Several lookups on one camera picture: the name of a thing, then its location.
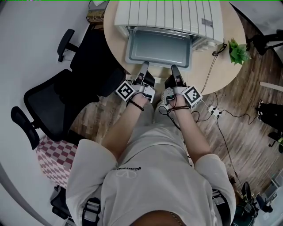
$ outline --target pink checkered fabric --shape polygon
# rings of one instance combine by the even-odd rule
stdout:
[[[56,184],[67,187],[77,146],[66,141],[54,142],[44,137],[36,150],[42,172]]]

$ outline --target person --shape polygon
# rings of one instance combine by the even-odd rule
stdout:
[[[185,98],[177,94],[170,105],[185,106]],[[231,224],[236,201],[225,164],[211,152],[189,109],[170,113],[180,130],[158,109],[137,94],[101,145],[80,141],[66,189],[76,225],[87,200],[98,197],[97,225],[221,226],[213,189],[226,199]]]
[[[258,119],[271,127],[283,132],[283,105],[279,104],[264,104],[260,100],[256,108]]]

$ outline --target potted plant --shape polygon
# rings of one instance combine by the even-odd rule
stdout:
[[[243,65],[243,61],[250,60],[251,57],[246,51],[246,44],[238,45],[234,38],[229,43],[229,54],[231,58],[231,63]]]

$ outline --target black strap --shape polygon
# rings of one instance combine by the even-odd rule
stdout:
[[[98,198],[90,198],[83,209],[82,226],[97,226],[100,211],[100,200]]]
[[[213,189],[213,200],[216,204],[218,212],[220,214],[222,225],[230,226],[231,225],[231,212],[230,207],[228,205],[227,199],[216,189]]]
[[[138,107],[141,111],[144,111],[144,109],[143,109],[140,105],[138,105],[137,103],[133,102],[132,100],[129,100],[129,101],[128,101],[127,106],[128,106],[129,103],[135,105],[135,106]]]

